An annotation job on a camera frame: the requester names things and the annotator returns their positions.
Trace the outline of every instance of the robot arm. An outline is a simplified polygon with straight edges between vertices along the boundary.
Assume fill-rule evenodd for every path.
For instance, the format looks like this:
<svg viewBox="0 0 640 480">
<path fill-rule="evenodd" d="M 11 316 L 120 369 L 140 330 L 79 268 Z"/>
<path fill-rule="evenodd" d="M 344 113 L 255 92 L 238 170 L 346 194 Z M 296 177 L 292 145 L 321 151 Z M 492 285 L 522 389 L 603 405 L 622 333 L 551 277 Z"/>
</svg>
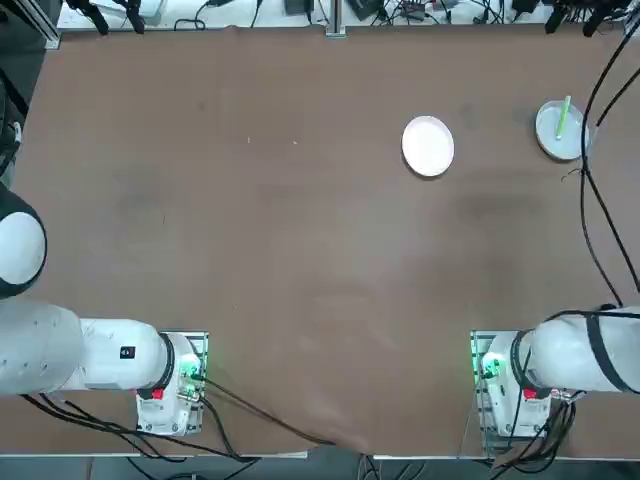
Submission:
<svg viewBox="0 0 640 480">
<path fill-rule="evenodd" d="M 9 298 L 37 280 L 46 254 L 40 218 L 0 183 L 0 396 L 135 390 L 139 428 L 199 431 L 203 386 L 191 374 L 204 374 L 206 362 L 185 335 Z"/>
<path fill-rule="evenodd" d="M 568 311 L 533 330 L 500 332 L 481 363 L 491 426 L 500 436 L 535 436 L 553 389 L 638 393 L 639 362 L 640 307 Z"/>
</svg>

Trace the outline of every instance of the brown table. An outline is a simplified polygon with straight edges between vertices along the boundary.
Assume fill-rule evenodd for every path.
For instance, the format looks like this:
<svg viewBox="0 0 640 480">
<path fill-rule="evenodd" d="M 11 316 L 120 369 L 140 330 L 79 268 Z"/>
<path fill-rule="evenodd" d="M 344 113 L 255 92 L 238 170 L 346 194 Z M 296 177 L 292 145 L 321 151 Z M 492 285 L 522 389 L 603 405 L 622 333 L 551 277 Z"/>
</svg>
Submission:
<svg viewBox="0 0 640 480">
<path fill-rule="evenodd" d="M 207 330 L 210 373 L 299 428 L 361 451 L 455 456 L 470 330 L 610 300 L 582 238 L 578 176 L 561 181 L 574 165 L 542 154 L 532 121 L 547 100 L 584 102 L 619 39 L 538 26 L 65 38 L 46 57 L 16 179 L 50 240 L 31 296 Z M 638 60 L 630 47 L 602 98 Z M 636 262 L 639 100 L 632 88 L 616 107 L 593 161 Z M 456 141 L 437 181 L 400 156 L 402 129 L 422 114 Z M 74 398 L 133 424 L 130 393 Z M 637 457 L 637 402 L 581 401 L 565 455 Z M 0 405 L 3 452 L 130 451 L 18 399 Z M 220 405 L 243 452 L 309 447 Z M 475 417 L 466 455 L 480 454 Z M 213 422 L 192 440 L 220 446 Z"/>
</svg>

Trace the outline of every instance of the cable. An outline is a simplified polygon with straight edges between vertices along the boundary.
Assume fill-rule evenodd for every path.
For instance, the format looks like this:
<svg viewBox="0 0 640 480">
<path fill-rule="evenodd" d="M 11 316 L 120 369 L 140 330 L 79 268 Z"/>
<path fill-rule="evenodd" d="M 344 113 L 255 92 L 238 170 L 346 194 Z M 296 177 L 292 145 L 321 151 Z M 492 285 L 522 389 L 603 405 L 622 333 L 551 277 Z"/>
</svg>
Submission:
<svg viewBox="0 0 640 480">
<path fill-rule="evenodd" d="M 309 442 L 312 442 L 312 443 L 317 443 L 319 445 L 335 445 L 335 443 L 332 442 L 332 441 L 324 440 L 322 438 L 315 437 L 315 436 L 309 435 L 308 433 L 305 433 L 305 432 L 303 432 L 301 430 L 298 430 L 297 428 L 295 428 L 295 427 L 289 425 L 288 423 L 280 420 L 278 417 L 275 417 L 275 416 L 271 415 L 270 413 L 266 412 L 265 410 L 262 410 L 261 408 L 256 407 L 252 403 L 250 403 L 247 400 L 243 399 L 242 397 L 236 395 L 231 390 L 223 387 L 222 385 L 214 382 L 213 380 L 209 380 L 208 378 L 203 377 L 201 375 L 192 375 L 191 378 L 193 378 L 194 380 L 200 380 L 202 382 L 205 382 L 205 383 L 217 388 L 218 390 L 220 390 L 225 395 L 227 395 L 227 396 L 231 397 L 232 399 L 236 400 L 237 402 L 241 403 L 242 405 L 247 407 L 249 410 L 252 410 L 253 413 L 257 414 L 258 416 L 261 416 L 264 419 L 267 419 L 267 420 L 275 423 L 276 425 L 284 428 L 285 430 L 288 430 L 289 432 L 293 433 L 294 435 L 297 435 L 300 438 L 303 438 L 303 439 L 305 439 L 305 440 L 307 440 Z"/>
<path fill-rule="evenodd" d="M 570 413 L 569 416 L 566 418 L 566 409 L 569 409 Z M 501 468 L 500 471 L 498 471 L 496 474 L 494 474 L 490 480 L 497 480 L 499 477 L 501 477 L 502 475 L 504 475 L 507 471 L 509 471 L 511 468 L 515 468 L 517 467 L 517 469 L 522 472 L 522 473 L 540 473 L 544 470 L 546 470 L 547 468 L 549 468 L 549 466 L 553 463 L 553 461 L 555 460 L 558 450 L 560 448 L 560 446 L 562 445 L 564 439 L 567 436 L 567 433 L 569 432 L 569 429 L 571 428 L 571 426 L 573 425 L 573 421 L 575 419 L 575 412 L 576 412 L 576 407 L 575 407 L 575 403 L 571 403 L 570 405 L 566 402 L 563 402 L 560 407 L 558 407 L 558 409 L 553 413 L 553 415 L 551 415 L 549 418 L 547 418 L 545 424 L 543 425 L 543 427 L 538 430 L 538 432 L 536 433 L 536 435 L 529 441 L 529 443 L 527 444 L 527 446 L 524 448 L 524 450 L 513 460 L 501 465 L 499 468 Z M 563 426 L 560 430 L 560 433 L 558 434 L 555 442 L 552 444 L 551 448 L 547 449 L 547 451 L 543 452 L 546 443 L 548 442 L 549 436 L 551 435 L 551 432 L 553 431 L 553 426 L 555 426 L 555 422 L 557 421 L 558 418 L 560 418 L 562 416 L 563 418 Z M 540 437 L 540 435 L 542 434 L 542 432 L 547 431 L 547 437 L 544 439 L 544 441 L 542 442 L 542 444 L 540 445 L 540 447 L 538 447 L 538 449 L 536 450 L 535 453 L 530 454 L 525 456 L 525 454 L 529 451 L 529 449 L 533 446 L 533 444 L 536 442 L 536 440 Z M 525 470 L 519 467 L 520 464 L 524 463 L 524 464 L 528 464 L 528 463 L 532 463 L 532 462 L 537 462 L 540 460 L 546 459 L 546 463 L 538 469 L 532 469 L 532 470 Z"/>
<path fill-rule="evenodd" d="M 411 463 L 407 463 L 405 467 L 402 470 L 400 470 L 400 473 L 396 475 L 396 478 L 394 478 L 394 480 L 402 480 L 402 477 L 407 472 L 407 470 L 409 470 L 409 467 L 411 465 L 412 465 Z M 412 477 L 408 478 L 407 480 L 416 480 L 422 474 L 422 472 L 426 467 L 427 467 L 427 461 L 425 460 L 422 462 L 422 465 L 420 465 L 416 473 Z"/>
<path fill-rule="evenodd" d="M 251 20 L 251 26 L 249 28 L 253 28 L 256 24 L 256 20 L 258 19 L 258 12 L 260 11 L 261 6 L 262 0 L 256 0 L 256 13 L 253 15 L 253 20 Z"/>
<path fill-rule="evenodd" d="M 371 467 L 371 470 L 369 470 L 367 473 L 365 473 L 364 478 L 367 478 L 367 475 L 373 471 L 373 474 L 375 475 L 376 480 L 380 480 L 380 474 L 378 473 L 378 470 L 376 470 L 376 467 L 373 464 L 373 461 L 371 460 L 371 457 L 369 457 L 369 455 L 365 455 L 364 458 L 365 458 L 366 462 L 369 464 L 369 466 Z"/>
<path fill-rule="evenodd" d="M 125 442 L 127 442 L 129 445 L 131 445 L 131 447 L 133 447 L 134 450 L 137 450 L 138 452 L 140 452 L 140 454 L 142 456 L 144 456 L 145 458 L 150 458 L 150 459 L 159 459 L 159 460 L 164 460 L 166 462 L 169 463 L 181 463 L 184 462 L 186 460 L 186 458 L 183 459 L 174 459 L 174 458 L 169 458 L 166 457 L 164 455 L 162 455 L 151 443 L 149 443 L 146 439 L 142 438 L 140 435 L 137 434 L 132 434 L 133 436 L 135 436 L 138 440 L 140 440 L 142 443 L 144 443 L 154 454 L 150 455 L 149 453 L 145 452 L 144 450 L 142 450 L 138 445 L 136 445 L 134 442 L 132 442 L 130 439 L 128 439 L 127 437 L 125 437 L 123 434 L 120 434 L 118 432 L 116 432 L 114 430 L 118 429 L 118 428 L 123 428 L 120 425 L 118 425 L 117 423 L 113 423 L 113 422 L 103 422 L 102 420 L 94 417 L 93 415 L 85 412 L 84 410 L 82 410 L 80 407 L 78 407 L 77 405 L 69 402 L 70 406 L 74 409 L 76 409 L 77 411 L 79 411 L 81 415 L 76 415 L 72 412 L 66 411 L 63 408 L 60 408 L 59 406 L 57 406 L 53 401 L 51 401 L 51 399 L 44 393 L 40 394 L 40 398 L 42 398 L 44 400 L 44 402 L 54 411 L 58 412 L 61 415 L 66 415 L 69 416 L 70 418 L 74 418 L 76 420 L 89 420 L 93 423 L 99 424 L 103 427 L 105 427 L 109 433 L 114 434 L 115 436 L 121 438 L 122 440 L 124 440 Z"/>
<path fill-rule="evenodd" d="M 221 452 L 219 450 L 213 449 L 213 448 L 209 448 L 206 447 L 204 445 L 198 445 L 198 444 L 194 444 L 194 443 L 190 443 L 190 442 L 185 442 L 183 440 L 178 440 L 177 438 L 174 437 L 168 437 L 165 435 L 158 435 L 155 433 L 151 433 L 151 432 L 145 432 L 145 431 L 139 431 L 139 430 L 131 430 L 131 429 L 127 429 L 127 428 L 122 428 L 122 427 L 118 427 L 118 428 L 107 428 L 101 425 L 97 425 L 96 423 L 90 422 L 88 420 L 85 421 L 81 421 L 81 420 L 77 420 L 74 419 L 73 417 L 69 417 L 68 415 L 63 415 L 61 413 L 56 412 L 55 410 L 48 408 L 45 405 L 42 405 L 40 402 L 38 402 L 37 400 L 35 400 L 34 398 L 31 398 L 28 395 L 21 395 L 22 398 L 24 398 L 27 402 L 29 402 L 30 404 L 32 404 L 34 407 L 36 407 L 38 410 L 43 411 L 44 413 L 57 418 L 59 420 L 65 421 L 67 423 L 71 423 L 74 425 L 79 425 L 82 427 L 86 427 L 92 430 L 97 430 L 100 432 L 108 432 L 108 433 L 113 433 L 114 431 L 119 433 L 119 434 L 124 434 L 124 435 L 134 435 L 134 436 L 145 436 L 145 437 L 152 437 L 152 438 L 158 438 L 161 440 L 164 440 L 166 442 L 169 443 L 175 443 L 176 445 L 181 445 L 183 447 L 189 447 L 189 448 L 193 448 L 196 450 L 201 450 L 203 452 L 207 452 L 207 453 L 212 453 L 214 455 L 220 455 L 222 457 L 227 457 L 227 458 L 232 458 L 228 453 L 225 452 Z M 68 400 L 65 400 L 64 402 L 66 405 L 72 406 L 73 408 L 75 408 L 75 406 L 69 402 Z"/>
<path fill-rule="evenodd" d="M 636 9 L 630 14 L 630 15 L 635 15 L 635 13 L 638 11 L 638 7 L 636 7 Z M 620 252 L 624 258 L 625 263 L 627 264 L 627 269 L 629 270 L 629 273 L 631 274 L 635 287 L 636 287 L 636 291 L 640 292 L 640 281 L 638 280 L 638 276 L 636 274 L 635 271 L 635 267 L 633 266 L 633 263 L 631 262 L 631 259 L 629 258 L 629 255 L 627 254 L 627 250 L 624 247 L 624 244 L 622 243 L 622 239 L 620 238 L 620 235 L 618 234 L 618 231 L 613 223 L 613 219 L 611 218 L 611 215 L 609 214 L 609 210 L 607 208 L 607 206 L 604 203 L 604 200 L 602 199 L 602 196 L 600 195 L 600 192 L 598 191 L 597 187 L 596 187 L 596 183 L 593 180 L 593 177 L 591 175 L 591 171 L 589 169 L 589 156 L 587 152 L 587 141 L 586 141 L 586 133 L 587 133 L 587 124 L 588 124 L 588 118 L 589 118 L 589 113 L 591 112 L 591 108 L 593 107 L 593 103 L 595 100 L 596 95 L 598 94 L 598 91 L 600 90 L 600 87 L 602 86 L 607 74 L 609 73 L 609 71 L 611 70 L 611 67 L 613 66 L 613 64 L 615 63 L 615 61 L 618 59 L 618 57 L 620 56 L 620 53 L 622 53 L 622 50 L 625 48 L 625 46 L 627 45 L 627 43 L 629 43 L 629 41 L 631 40 L 631 38 L 633 37 L 634 33 L 636 32 L 636 30 L 638 30 L 638 28 L 640 28 L 640 21 L 636 20 L 636 22 L 634 23 L 634 25 L 631 27 L 631 29 L 627 32 L 627 34 L 624 36 L 624 38 L 622 39 L 622 41 L 620 42 L 620 45 L 618 45 L 618 48 L 615 50 L 615 52 L 613 53 L 613 55 L 611 56 L 611 58 L 609 59 L 609 62 L 607 63 L 607 65 L 605 66 L 604 70 L 602 71 L 602 73 L 600 74 L 600 77 L 598 78 L 595 87 L 593 88 L 593 90 L 591 91 L 591 95 L 589 96 L 589 101 L 587 102 L 587 106 L 585 108 L 584 111 L 584 116 L 582 119 L 582 128 L 581 128 L 581 132 L 580 132 L 580 156 L 582 158 L 582 177 L 587 177 L 587 180 L 589 180 L 589 185 L 591 186 L 592 190 L 594 191 L 594 194 L 596 196 L 596 200 L 598 201 L 598 204 L 600 205 L 601 210 L 603 211 L 605 218 L 607 220 L 607 224 L 609 225 L 609 229 L 611 230 L 616 243 L 618 244 L 618 248 L 620 249 Z M 584 186 L 581 187 L 581 204 L 583 204 L 584 199 L 582 198 L 584 196 Z M 583 231 L 586 234 L 586 237 L 588 237 L 588 232 L 586 230 L 586 222 L 584 222 L 584 226 L 583 226 Z M 611 282 L 608 282 L 607 285 L 610 287 L 610 290 L 612 290 L 612 293 L 614 294 L 614 296 L 616 297 L 617 300 L 619 300 L 619 295 L 617 294 L 617 292 L 615 292 L 615 289 L 612 289 L 612 285 Z"/>
<path fill-rule="evenodd" d="M 329 21 L 329 17 L 327 17 L 327 12 L 324 10 L 324 5 L 322 5 L 322 0 L 318 0 L 318 5 L 320 5 L 320 11 L 322 12 L 322 16 L 324 17 L 324 21 L 327 23 L 331 23 Z"/>
<path fill-rule="evenodd" d="M 527 356 L 522 364 L 522 371 L 526 372 L 529 366 L 529 360 L 531 359 L 531 348 L 527 352 Z M 520 385 L 520 392 L 518 393 L 518 403 L 516 404 L 516 413 L 513 416 L 513 422 L 511 423 L 511 432 L 509 433 L 509 440 L 507 441 L 507 448 L 511 448 L 511 442 L 513 441 L 513 435 L 516 432 L 516 425 L 518 424 L 518 417 L 520 416 L 520 404 L 522 403 L 522 384 Z"/>
<path fill-rule="evenodd" d="M 593 263 L 595 264 L 596 268 L 600 272 L 600 276 L 604 280 L 604 283 L 607 284 L 607 287 L 609 288 L 609 290 L 611 291 L 611 294 L 616 299 L 618 306 L 623 307 L 624 304 L 622 303 L 622 299 L 620 298 L 620 295 L 618 294 L 616 288 L 613 286 L 613 283 L 611 283 L 609 276 L 604 271 L 604 267 L 600 263 L 600 260 L 598 260 L 598 256 L 596 255 L 596 252 L 593 250 L 593 245 L 591 244 L 591 238 L 589 237 L 589 230 L 587 229 L 587 218 L 585 215 L 585 208 L 584 208 L 584 185 L 585 185 L 585 175 L 584 175 L 584 171 L 581 171 L 580 172 L 580 224 L 582 225 L 582 234 L 584 236 L 584 241 L 587 244 L 589 255 L 591 255 L 591 259 L 593 260 Z"/>
<path fill-rule="evenodd" d="M 445 3 L 445 0 L 440 0 L 440 3 L 442 4 L 442 8 L 444 9 L 444 18 L 447 19 L 447 23 L 451 24 L 451 10 L 447 8 L 447 4 Z"/>
<path fill-rule="evenodd" d="M 195 30 L 206 30 L 207 29 L 207 24 L 204 23 L 203 20 L 200 20 L 198 18 L 198 16 L 200 15 L 200 13 L 202 13 L 202 10 L 204 10 L 207 7 L 213 7 L 214 5 L 210 2 L 207 1 L 205 3 L 203 3 L 200 8 L 198 8 L 198 11 L 196 12 L 196 16 L 193 18 L 179 18 L 178 20 L 175 21 L 175 23 L 173 24 L 173 31 L 175 32 L 176 30 L 178 30 L 178 25 L 180 23 L 193 23 L 194 29 Z"/>
<path fill-rule="evenodd" d="M 425 12 L 425 17 L 433 20 L 436 23 L 436 25 L 440 25 L 440 22 L 438 21 L 438 19 L 433 15 L 431 15 L 429 12 Z"/>
<path fill-rule="evenodd" d="M 207 400 L 204 397 L 201 398 L 200 401 L 204 404 L 205 407 L 207 407 L 207 409 L 213 415 L 213 419 L 216 422 L 216 426 L 218 427 L 218 432 L 220 433 L 220 438 L 222 438 L 222 443 L 224 444 L 224 447 L 227 449 L 227 452 L 229 453 L 229 455 L 231 455 L 231 457 L 233 457 L 233 459 L 237 460 L 238 462 L 242 462 L 242 463 L 252 462 L 253 459 L 241 457 L 231 446 L 231 442 L 229 441 L 227 432 L 225 431 L 224 426 L 222 425 L 222 419 L 220 418 L 220 414 L 213 407 L 211 402 L 209 402 L 209 400 Z"/>
<path fill-rule="evenodd" d="M 493 15 L 494 20 L 496 18 L 498 18 L 498 19 L 500 18 L 500 16 L 496 13 L 496 11 L 493 8 L 491 8 L 491 5 L 489 4 L 488 0 L 485 0 L 484 3 L 480 3 L 477 0 L 467 0 L 467 1 L 469 1 L 471 3 L 474 3 L 476 5 L 479 5 L 482 8 L 484 8 L 486 11 L 490 12 Z"/>
<path fill-rule="evenodd" d="M 135 468 L 136 470 L 138 470 L 138 472 L 141 475 L 144 475 L 145 477 L 147 477 L 148 480 L 158 480 L 156 477 L 149 475 L 147 472 L 145 472 L 144 470 L 142 470 L 142 468 L 140 468 L 133 460 L 131 460 L 129 457 L 124 457 L 124 459 L 129 462 L 131 464 L 131 466 L 133 468 Z"/>
<path fill-rule="evenodd" d="M 224 477 L 222 480 L 231 480 L 233 477 L 240 475 L 242 472 L 244 472 L 245 470 L 253 467 L 256 463 L 258 463 L 260 461 L 259 458 L 256 458 L 255 460 L 252 460 L 250 463 L 247 463 L 245 466 L 243 466 L 242 468 L 239 468 L 238 470 L 236 470 L 235 472 L 233 472 L 230 475 L 227 475 L 226 477 Z"/>
<path fill-rule="evenodd" d="M 627 91 L 627 89 L 631 86 L 631 84 L 633 84 L 633 82 L 636 81 L 636 78 L 638 78 L 639 75 L 640 75 L 640 68 L 636 70 L 634 74 L 631 75 L 631 77 L 629 77 L 629 80 L 627 80 L 627 82 L 623 85 L 623 87 L 620 90 L 618 90 L 618 93 L 616 93 L 614 97 L 611 99 L 607 107 L 602 112 L 602 115 L 600 115 L 600 117 L 598 118 L 598 121 L 596 122 L 596 128 L 602 125 L 602 122 L 604 122 L 604 119 L 609 114 L 609 110 L 611 110 L 611 108 L 617 103 L 617 101 L 620 100 L 620 97 L 624 94 L 624 92 Z"/>
</svg>

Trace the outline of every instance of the equipment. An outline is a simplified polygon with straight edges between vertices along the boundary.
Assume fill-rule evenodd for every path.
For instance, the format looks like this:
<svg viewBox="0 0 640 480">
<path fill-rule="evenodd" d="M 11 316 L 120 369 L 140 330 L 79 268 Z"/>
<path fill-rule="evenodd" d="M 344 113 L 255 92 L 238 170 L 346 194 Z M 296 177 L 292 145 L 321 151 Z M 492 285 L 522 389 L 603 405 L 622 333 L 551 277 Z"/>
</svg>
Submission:
<svg viewBox="0 0 640 480">
<path fill-rule="evenodd" d="M 376 12 L 384 12 L 382 0 L 347 0 L 358 20 L 364 20 Z"/>
<path fill-rule="evenodd" d="M 136 390 L 138 428 L 200 431 L 207 336 L 160 333 L 134 320 L 79 319 L 53 305 L 9 299 L 44 268 L 37 213 L 0 183 L 0 395 L 56 390 Z"/>
<path fill-rule="evenodd" d="M 287 15 L 311 15 L 314 0 L 284 0 L 284 11 Z"/>
<path fill-rule="evenodd" d="M 102 13 L 93 3 L 89 0 L 67 0 L 67 5 L 72 10 L 79 10 L 82 15 L 89 18 L 96 26 L 96 30 L 100 35 L 107 35 L 109 33 L 109 24 L 102 16 Z"/>
<path fill-rule="evenodd" d="M 552 389 L 638 393 L 638 352 L 640 307 L 560 312 L 533 330 L 498 333 L 481 363 L 492 426 L 535 436 Z"/>
<path fill-rule="evenodd" d="M 554 0 L 553 12 L 545 24 L 546 33 L 555 33 L 560 24 L 574 12 L 582 13 L 585 37 L 591 37 L 605 21 L 616 20 L 627 15 L 630 0 Z"/>
</svg>

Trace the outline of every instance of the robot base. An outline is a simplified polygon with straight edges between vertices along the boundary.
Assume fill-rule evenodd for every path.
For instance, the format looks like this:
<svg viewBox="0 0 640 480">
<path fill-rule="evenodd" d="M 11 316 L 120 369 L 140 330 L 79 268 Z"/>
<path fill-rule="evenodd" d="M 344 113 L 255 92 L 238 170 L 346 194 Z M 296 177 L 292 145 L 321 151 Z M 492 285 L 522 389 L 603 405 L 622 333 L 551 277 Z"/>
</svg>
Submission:
<svg viewBox="0 0 640 480">
<path fill-rule="evenodd" d="M 537 398 L 524 390 L 517 424 L 514 426 L 521 387 L 511 367 L 511 344 L 515 331 L 471 333 L 475 395 L 487 456 L 504 450 L 510 437 L 533 437 L 549 417 L 551 396 Z"/>
<path fill-rule="evenodd" d="M 163 332 L 175 352 L 173 374 L 167 387 L 150 399 L 136 394 L 138 430 L 157 435 L 189 435 L 202 430 L 204 396 L 202 382 L 191 374 L 206 376 L 208 339 L 206 332 Z"/>
</svg>

